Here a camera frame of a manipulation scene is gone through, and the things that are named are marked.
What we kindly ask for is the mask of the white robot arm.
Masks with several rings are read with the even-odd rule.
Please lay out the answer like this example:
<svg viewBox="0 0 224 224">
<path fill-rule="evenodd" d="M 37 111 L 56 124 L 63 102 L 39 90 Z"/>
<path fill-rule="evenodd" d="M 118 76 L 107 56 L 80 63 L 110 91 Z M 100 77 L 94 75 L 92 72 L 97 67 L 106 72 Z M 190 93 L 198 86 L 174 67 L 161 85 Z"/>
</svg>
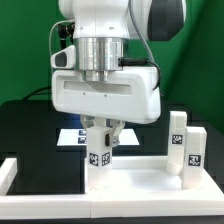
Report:
<svg viewBox="0 0 224 224">
<path fill-rule="evenodd" d="M 52 100 L 79 114 L 85 129 L 105 129 L 106 147 L 119 144 L 127 122 L 160 116 L 161 72 L 151 52 L 128 56 L 128 42 L 169 41 L 183 28 L 186 0 L 59 0 L 75 24 L 73 44 L 51 56 Z"/>
</svg>

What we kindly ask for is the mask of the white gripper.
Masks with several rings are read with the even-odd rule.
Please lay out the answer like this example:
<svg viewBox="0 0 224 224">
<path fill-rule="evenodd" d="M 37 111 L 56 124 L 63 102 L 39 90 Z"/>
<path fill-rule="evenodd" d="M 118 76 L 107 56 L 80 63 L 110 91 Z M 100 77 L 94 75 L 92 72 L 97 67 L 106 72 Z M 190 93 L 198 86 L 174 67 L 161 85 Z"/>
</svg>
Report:
<svg viewBox="0 0 224 224">
<path fill-rule="evenodd" d="M 156 82 L 153 67 L 124 67 L 109 73 L 106 82 L 84 81 L 79 71 L 57 70 L 52 76 L 52 100 L 57 111 L 81 115 L 84 129 L 94 126 L 94 117 L 114 119 L 109 121 L 105 145 L 117 147 L 125 122 L 148 124 L 159 118 Z"/>
</svg>

